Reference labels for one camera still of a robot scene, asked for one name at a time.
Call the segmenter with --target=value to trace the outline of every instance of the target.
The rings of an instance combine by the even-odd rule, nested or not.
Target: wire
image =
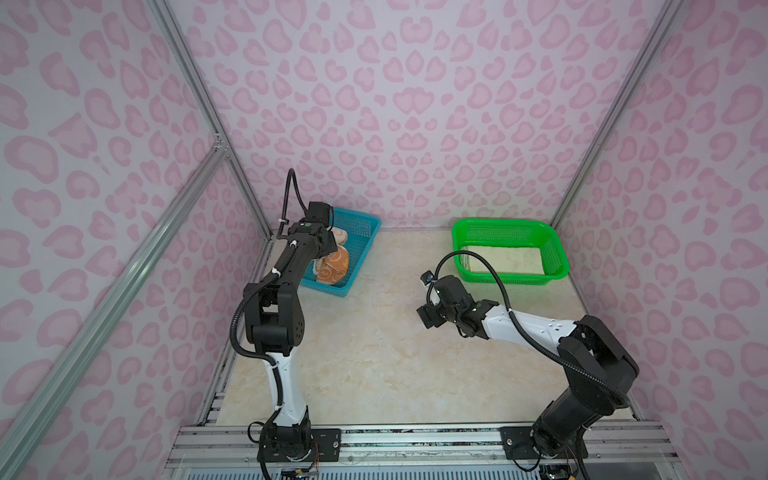
[[[553,362],[556,362],[559,365],[563,366],[564,368],[570,369],[573,372],[576,372],[579,375],[588,378],[593,383],[606,389],[608,392],[618,397],[618,399],[621,402],[620,405],[618,406],[619,408],[624,408],[629,406],[629,398],[627,397],[626,393],[617,389],[613,385],[605,382],[603,379],[599,379],[598,377],[592,375],[591,373],[582,369],[580,366],[576,365],[575,363],[571,363],[568,360],[560,357],[558,354],[551,352],[549,349],[545,348],[542,344],[537,342],[532,336],[528,335],[528,332],[526,332],[525,329],[522,327],[522,325],[520,325],[520,322],[518,321],[517,316],[515,316],[515,312],[512,310],[512,307],[509,304],[509,296],[507,295],[507,289],[504,287],[504,283],[502,282],[502,279],[499,278],[498,274],[496,273],[496,270],[493,270],[493,267],[491,266],[491,264],[488,263],[488,261],[482,256],[480,256],[479,254],[472,252],[470,250],[456,250],[454,252],[449,253],[448,255],[443,257],[442,260],[440,260],[440,263],[437,264],[437,268],[435,268],[435,275],[433,276],[435,280],[439,278],[440,267],[442,267],[442,264],[444,264],[446,260],[448,260],[449,258],[455,257],[456,255],[469,255],[470,257],[474,257],[480,260],[482,264],[485,265],[485,268],[487,268],[488,271],[493,276],[493,280],[496,280],[496,284],[498,284],[498,288],[502,291],[504,306],[507,308],[507,312],[509,313],[509,318],[512,320],[512,324],[515,326],[515,329],[518,331],[520,336],[523,337],[523,339],[526,342],[528,342],[530,346],[532,346],[534,349],[539,351],[541,354],[543,354]],[[432,305],[432,301],[429,298],[432,294],[433,286],[434,286],[434,281],[430,283],[429,287],[427,288],[427,305],[431,306],[432,308],[435,308],[436,305]]]
[[[517,468],[521,469],[523,472],[526,472],[526,473],[533,472],[535,469],[538,468],[538,464],[541,462],[541,453],[538,454],[538,458],[536,459],[536,463],[532,467],[530,467],[530,468],[522,468],[520,466],[520,464],[518,463],[518,461],[515,460],[515,450],[518,447],[520,447],[520,446],[525,446],[525,443],[515,443],[515,444],[512,444],[512,450],[510,452],[511,453],[510,456],[512,457],[512,462],[515,464],[515,466]]]
[[[296,199],[299,201],[299,205],[301,206],[301,210],[304,212],[304,215],[306,216],[306,205],[304,205],[304,201],[301,199],[301,193],[299,192],[299,185],[296,182],[296,171],[291,168],[288,170],[288,176],[286,177],[286,189],[285,193],[283,195],[283,215],[280,217],[281,221],[280,226],[277,228],[277,237],[281,238],[283,236],[283,228],[285,228],[287,224],[286,215],[288,213],[288,196],[290,195],[290,184],[291,181],[293,181],[293,189],[296,191]]]
[[[587,467],[584,466],[584,457],[581,453],[581,446],[584,444],[584,432],[586,431],[587,429],[582,426],[578,434],[576,434],[576,465],[578,465],[578,471],[581,472],[581,477],[584,480],[590,480]]]

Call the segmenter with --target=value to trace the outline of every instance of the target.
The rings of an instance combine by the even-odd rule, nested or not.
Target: metal mounting plate
[[[501,427],[498,431],[502,434],[502,447],[504,447],[504,455],[506,455],[507,460],[536,460],[539,457],[531,445],[531,427]],[[568,442],[568,446],[576,452],[574,441]],[[582,458],[588,458],[589,454],[584,440],[581,440],[580,448]],[[568,459],[565,452],[555,458]]]
[[[312,448],[303,462],[312,462],[315,459],[315,452],[319,449],[317,456],[320,462],[338,462],[339,450],[341,449],[341,429],[312,429]],[[264,446],[262,455],[265,462],[291,462],[290,458],[283,453],[273,451],[267,445]]]

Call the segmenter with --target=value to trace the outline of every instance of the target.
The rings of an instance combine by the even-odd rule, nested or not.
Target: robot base
[[[281,427],[270,425],[267,439],[260,445],[265,462],[338,462],[341,447],[340,429],[313,429],[309,409],[299,425]]]
[[[539,454],[533,449],[531,439],[531,427],[501,427],[499,432],[502,434],[502,446],[507,460],[536,460]],[[568,440],[566,443],[571,450],[576,452],[575,439]],[[587,458],[587,448],[584,446],[584,440],[581,440],[581,456]],[[565,450],[558,453],[555,458],[568,458]]]

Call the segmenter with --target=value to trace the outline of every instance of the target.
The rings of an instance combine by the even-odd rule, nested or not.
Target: blue basket
[[[382,221],[373,215],[361,214],[344,208],[333,208],[333,226],[346,230],[349,239],[344,248],[349,251],[349,271],[335,285],[317,283],[317,275],[312,271],[313,264],[306,269],[301,284],[321,292],[336,296],[346,296],[360,271],[362,261],[366,259],[368,250],[373,245],[373,238],[379,232]]]

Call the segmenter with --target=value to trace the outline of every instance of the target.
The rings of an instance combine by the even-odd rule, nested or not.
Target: beige tabletop
[[[347,297],[299,288],[306,334],[297,360],[314,425],[534,421],[568,386],[563,369],[530,347],[465,339],[451,324],[424,328],[419,277],[451,250],[449,231],[380,232]],[[440,272],[448,274],[458,276],[452,261]],[[465,285],[475,300],[501,301],[495,284]],[[516,310],[584,315],[568,278],[507,291]],[[271,412],[263,362],[238,357],[217,425]]]

